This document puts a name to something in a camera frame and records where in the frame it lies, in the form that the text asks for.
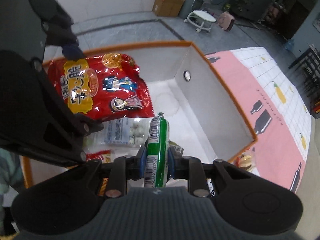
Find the green package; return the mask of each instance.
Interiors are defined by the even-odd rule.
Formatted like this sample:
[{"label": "green package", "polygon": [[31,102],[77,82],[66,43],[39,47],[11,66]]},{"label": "green package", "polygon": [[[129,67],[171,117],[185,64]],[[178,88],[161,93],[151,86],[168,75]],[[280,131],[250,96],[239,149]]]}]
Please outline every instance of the green package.
[{"label": "green package", "polygon": [[163,113],[150,123],[147,163],[144,172],[145,187],[165,187],[168,176],[169,123]]}]

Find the cartoon boy in blue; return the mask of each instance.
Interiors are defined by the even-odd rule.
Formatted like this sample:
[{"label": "cartoon boy in blue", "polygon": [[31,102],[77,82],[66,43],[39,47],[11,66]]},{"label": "cartoon boy in blue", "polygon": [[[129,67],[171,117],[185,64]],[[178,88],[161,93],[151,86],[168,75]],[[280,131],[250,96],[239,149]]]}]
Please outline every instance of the cartoon boy in blue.
[{"label": "cartoon boy in blue", "polygon": [[117,79],[115,76],[109,76],[103,80],[103,90],[108,90],[110,92],[115,92],[117,90],[135,92],[137,88],[138,85],[128,77]]}]

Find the beige sofa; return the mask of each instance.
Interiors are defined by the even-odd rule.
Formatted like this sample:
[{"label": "beige sofa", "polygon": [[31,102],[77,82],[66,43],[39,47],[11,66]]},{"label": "beige sofa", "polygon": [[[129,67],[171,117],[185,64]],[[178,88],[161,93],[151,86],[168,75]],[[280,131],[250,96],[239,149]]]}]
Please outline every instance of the beige sofa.
[{"label": "beige sofa", "polygon": [[303,215],[296,233],[303,239],[320,236],[320,119],[312,117],[310,145],[306,167],[297,191],[303,204]]}]

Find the white wall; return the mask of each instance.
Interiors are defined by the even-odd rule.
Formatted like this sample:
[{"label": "white wall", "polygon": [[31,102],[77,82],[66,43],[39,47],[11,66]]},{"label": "white wall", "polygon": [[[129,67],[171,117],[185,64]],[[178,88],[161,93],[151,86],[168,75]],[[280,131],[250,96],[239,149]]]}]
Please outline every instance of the white wall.
[{"label": "white wall", "polygon": [[299,30],[293,36],[294,47],[292,52],[296,57],[299,57],[306,49],[309,48],[308,43],[314,44],[317,49],[320,49],[320,32],[318,32],[317,29],[312,25],[319,13],[320,0],[318,0],[307,19],[303,22]]}]

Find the cartoon girl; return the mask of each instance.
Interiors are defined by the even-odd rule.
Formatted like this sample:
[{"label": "cartoon girl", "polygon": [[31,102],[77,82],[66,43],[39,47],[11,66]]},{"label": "cartoon girl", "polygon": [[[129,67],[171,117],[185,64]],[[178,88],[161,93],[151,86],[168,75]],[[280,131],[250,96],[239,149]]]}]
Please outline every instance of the cartoon girl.
[{"label": "cartoon girl", "polygon": [[109,76],[103,81],[103,90],[115,92],[116,90],[127,90],[135,92],[138,85],[128,77],[117,79],[115,76]]},{"label": "cartoon girl", "polygon": [[110,102],[110,108],[111,108],[111,111],[114,113],[114,112],[119,112],[123,110],[135,109],[135,108],[142,109],[142,104],[140,99],[137,97],[137,95],[134,95],[125,100],[121,98],[113,98]]}]

